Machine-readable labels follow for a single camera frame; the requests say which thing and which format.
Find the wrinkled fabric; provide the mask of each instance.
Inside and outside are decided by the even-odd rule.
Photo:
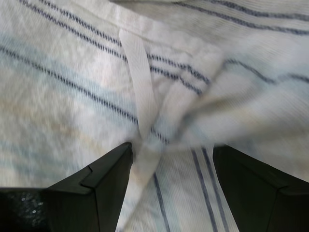
[[[0,1],[0,185],[132,142],[118,231],[238,231],[229,144],[309,181],[306,1]]]

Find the navy stripe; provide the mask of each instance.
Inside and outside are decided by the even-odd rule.
[[[309,84],[309,78],[303,75],[298,75],[298,74],[288,74],[288,76],[294,80],[297,81],[303,81],[306,82],[307,84]]]
[[[31,3],[29,3],[27,0],[19,0],[20,3],[22,3],[23,5],[25,5],[26,7],[30,8],[32,11],[34,11],[35,13],[38,13],[40,15],[42,15],[44,18],[48,19],[49,21],[55,23],[56,25],[68,30],[69,32],[73,33],[74,35],[76,35],[77,37],[81,38],[82,40],[92,44],[93,46],[97,47],[98,49],[107,52],[108,54],[111,54],[115,57],[118,57],[120,59],[122,59],[123,61],[127,62],[127,58],[125,55],[122,55],[120,53],[118,53],[116,50],[106,47],[103,44],[98,43],[97,41],[91,39],[90,37],[86,36],[85,34],[82,34],[80,32],[78,32],[77,30],[75,30],[74,28],[72,28],[71,26],[57,20],[55,17],[51,16],[50,14],[48,14],[47,12],[43,11],[42,9],[38,8],[36,5],[33,5]]]
[[[161,193],[161,189],[160,189],[160,186],[159,186],[159,181],[158,181],[158,178],[156,176],[156,173],[154,173],[154,186],[155,186],[156,194],[158,196],[160,210],[161,210],[161,214],[162,214],[162,217],[163,217],[163,220],[164,220],[166,231],[170,232],[169,221],[168,221],[168,218],[166,216],[164,202],[163,202],[163,198],[162,198],[162,193]]]
[[[211,219],[212,229],[213,229],[214,232],[218,232],[217,224],[216,224],[216,221],[214,219],[213,210],[212,210],[211,203],[209,201],[209,196],[208,196],[208,193],[207,193],[207,189],[206,189],[206,186],[205,186],[204,177],[203,177],[203,174],[202,174],[202,171],[201,171],[201,167],[199,166],[199,163],[198,163],[198,160],[197,160],[197,154],[196,154],[195,150],[192,150],[192,156],[193,156],[194,164],[195,164],[195,167],[196,167],[196,170],[197,170],[197,175],[198,175],[199,181],[201,183],[201,187],[202,187],[202,191],[203,191],[203,194],[204,194],[204,199],[205,199],[206,206],[207,206],[207,209],[208,209],[209,217]]]
[[[227,59],[225,61],[225,65],[226,64],[240,65],[243,68],[245,68],[245,69],[249,70],[250,72],[254,73],[257,77],[259,77],[261,80],[265,81],[266,83],[269,83],[269,84],[275,84],[276,83],[275,80],[262,75],[258,70],[256,70],[253,67],[250,67],[249,65],[246,65],[245,63],[243,63],[241,61],[238,61],[238,60],[235,60],[235,59]]]
[[[16,52],[11,51],[9,49],[6,49],[5,47],[0,45],[0,52],[3,52],[7,55],[9,55],[10,57],[21,61],[29,66],[32,66],[33,68],[35,68],[38,71],[41,71],[47,75],[49,75],[50,77],[62,82],[63,84],[65,84],[68,87],[71,87],[77,91],[79,91],[80,93],[86,95],[88,98],[90,98],[91,100],[107,107],[108,109],[114,111],[115,113],[119,114],[120,116],[126,118],[128,121],[138,125],[138,119],[135,115],[131,114],[130,112],[120,108],[119,106],[115,105],[114,103],[96,95],[95,93],[91,92],[90,90],[84,88],[83,86],[69,80],[68,78],[65,78],[64,76],[56,73],[53,70],[50,70],[34,61],[31,61],[28,58],[22,57],[20,55],[18,55]],[[154,128],[151,128],[151,133],[153,133],[161,142],[163,142],[164,144],[169,144],[169,139],[167,139],[166,137],[164,137],[161,133],[157,132]]]
[[[93,46],[97,47],[98,49],[107,52],[108,54],[111,54],[115,57],[118,57],[120,59],[122,59],[123,61],[127,62],[127,58],[125,55],[122,55],[120,53],[118,53],[116,50],[106,47],[103,44],[91,39],[90,37],[86,36],[85,34],[82,34],[80,32],[78,32],[77,30],[75,30],[74,28],[72,28],[71,26],[57,20],[56,18],[54,18],[53,16],[51,16],[50,14],[46,13],[45,11],[43,11],[42,9],[38,8],[36,5],[33,5],[31,3],[28,3],[26,0],[19,0],[19,2],[21,2],[23,5],[25,5],[26,7],[30,8],[31,10],[33,10],[34,12],[42,15],[43,17],[45,17],[46,19],[48,19],[49,21],[55,23],[56,25],[70,31],[71,33],[73,33],[74,35],[78,36],[79,38],[81,38],[82,40],[92,44]],[[160,73],[163,74],[165,77],[171,78],[171,79],[175,79],[175,80],[180,80],[180,82],[189,90],[194,91],[196,94],[201,94],[202,91],[194,86],[192,86],[190,83],[184,81],[184,79],[182,79],[180,76],[177,76],[175,74],[170,73],[169,71],[164,71],[160,68],[157,67],[153,67],[150,66],[150,71],[151,72],[155,72],[155,73]]]
[[[167,70],[163,70],[161,68],[158,68],[158,67],[155,67],[155,66],[152,66],[152,65],[150,65],[149,67],[150,67],[150,71],[151,72],[161,74],[161,75],[163,75],[163,76],[165,76],[165,77],[167,77],[169,79],[175,80],[175,81],[176,80],[180,80],[180,82],[187,89],[194,91],[197,95],[201,95],[202,94],[202,90],[200,90],[199,88],[194,87],[189,82],[186,82],[181,76],[169,73]]]
[[[277,81],[277,80],[274,80],[272,78],[269,78],[269,77],[266,77],[264,75],[262,75],[257,69],[239,61],[239,60],[235,60],[235,59],[227,59],[225,62],[224,62],[224,65],[227,65],[227,64],[232,64],[232,65],[239,65],[239,66],[242,66],[243,68],[245,68],[246,70],[252,72],[253,74],[255,74],[257,77],[259,77],[262,81],[268,83],[268,84],[272,84],[272,85],[277,85],[279,83],[282,83],[286,80],[289,80],[289,79],[293,79],[293,80],[296,80],[296,81],[302,81],[302,82],[305,82],[306,84],[309,84],[309,77],[307,76],[304,76],[304,75],[299,75],[299,74],[294,74],[294,73],[288,73],[286,74],[286,78],[284,79],[281,79],[281,81]]]
[[[78,16],[74,15],[73,13],[71,13],[70,11],[67,10],[63,10],[61,8],[59,8],[57,5],[52,4],[51,2],[47,1],[47,0],[39,0],[41,3],[45,4],[46,6],[50,7],[51,9],[60,12],[62,15],[66,16],[67,18],[77,22],[79,25],[81,25],[82,27],[88,29],[89,31],[95,33],[96,35],[100,36],[101,38],[112,42],[113,44],[118,45],[119,47],[121,47],[121,42],[115,38],[113,38],[110,35],[107,35],[105,32],[98,30],[97,28],[95,28],[94,26],[90,25],[89,23],[85,22],[84,20],[82,20],[81,18],[79,18]],[[147,58],[148,59],[152,59],[155,61],[159,61],[159,62],[163,62],[165,64],[168,64],[170,66],[176,67],[176,68],[180,68],[181,70],[186,70],[188,71],[192,76],[194,76],[195,78],[197,78],[198,80],[202,80],[203,82],[205,82],[207,85],[210,83],[209,79],[206,78],[203,74],[201,74],[200,72],[198,72],[197,70],[193,69],[190,65],[188,64],[181,64],[181,63],[177,63],[173,60],[170,60],[168,58],[164,58],[161,57],[159,55],[155,55],[155,54],[147,54]]]
[[[234,9],[234,10],[237,10],[245,14],[255,16],[255,17],[297,19],[297,20],[307,21],[307,22],[309,21],[309,15],[306,15],[306,14],[261,12],[261,11],[255,11],[255,10],[249,9],[247,7],[238,5],[230,1],[224,1],[224,0],[203,0],[203,1],[210,2],[213,4],[223,5],[230,9]]]
[[[260,25],[260,24],[255,24],[255,23],[251,23],[251,22],[247,22],[244,21],[242,19],[239,18],[235,18],[232,16],[228,16],[222,13],[218,13],[215,11],[210,11],[201,7],[197,7],[197,6],[192,6],[183,2],[175,2],[173,4],[185,7],[185,8],[189,8],[192,10],[196,10],[202,13],[206,13],[208,15],[211,16],[215,16],[215,17],[219,17],[222,18],[224,20],[242,25],[244,27],[248,27],[248,28],[252,28],[252,29],[259,29],[259,30],[270,30],[270,31],[277,31],[277,32],[282,32],[282,33],[289,33],[289,34],[293,34],[293,35],[309,35],[309,31],[308,30],[300,30],[300,29],[294,29],[294,28],[283,28],[283,27],[278,27],[278,26],[267,26],[267,25]]]
[[[210,161],[208,154],[207,154],[207,151],[204,147],[202,148],[202,152],[203,152],[204,159],[205,159],[205,162],[206,162],[206,165],[207,165],[208,173],[211,177],[211,183],[212,183],[212,186],[213,186],[214,193],[216,195],[216,200],[217,200],[217,203],[218,203],[218,207],[219,207],[219,211],[220,211],[220,215],[221,215],[221,218],[222,218],[222,223],[223,223],[225,232],[229,232],[228,224],[227,224],[227,221],[226,221],[226,218],[225,218],[225,213],[224,213],[224,210],[223,210],[221,198],[220,198],[219,191],[218,191],[218,187],[217,187],[216,180],[215,180],[215,177],[214,177],[214,173],[213,173],[213,170],[212,170],[212,167],[211,167],[211,161]]]
[[[164,144],[168,145],[169,144],[169,139],[164,137],[162,134],[157,132],[153,127],[150,128],[150,132],[154,134],[159,140],[161,140]]]
[[[186,70],[187,72],[189,72],[192,76],[194,76],[196,79],[203,81],[205,84],[209,85],[210,84],[210,80],[208,78],[206,78],[203,74],[201,74],[200,72],[198,72],[197,70],[193,69],[190,65],[188,64],[180,64],[180,63],[176,63],[168,58],[163,58],[161,56],[158,55],[154,55],[154,54],[147,54],[147,58],[148,59],[153,59],[156,61],[160,61],[163,62],[165,64],[168,64],[170,66],[173,66],[175,68],[179,68],[181,70]]]
[[[62,15],[66,16],[67,18],[75,21],[76,23],[78,23],[79,25],[81,25],[82,27],[88,29],[89,31],[95,33],[96,35],[100,36],[101,38],[113,43],[113,44],[116,44],[118,46],[122,46],[121,45],[121,42],[115,38],[113,38],[112,36],[106,34],[105,32],[101,31],[101,30],[98,30],[97,28],[95,28],[94,26],[90,25],[89,23],[83,21],[80,17],[72,14],[71,12],[69,11],[66,11],[66,10],[63,10],[61,8],[59,8],[57,5],[49,2],[49,1],[46,1],[46,0],[39,0],[41,3],[43,3],[44,5],[50,7],[51,9],[55,10],[55,11],[58,11],[60,12]]]

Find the dark surface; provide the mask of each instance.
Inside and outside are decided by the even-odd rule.
[[[132,162],[124,143],[47,189],[0,188],[0,232],[114,232]]]
[[[48,232],[40,189],[0,191],[0,232]]]
[[[213,161],[239,232],[309,231],[309,183],[228,146]]]

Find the striped fabric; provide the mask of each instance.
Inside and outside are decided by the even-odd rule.
[[[130,141],[117,231],[237,232],[214,145],[309,181],[308,12],[305,0],[1,0],[0,185],[47,187]]]

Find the speckled black surface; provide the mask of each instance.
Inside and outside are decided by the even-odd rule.
[[[40,189],[0,191],[1,232],[48,232]]]

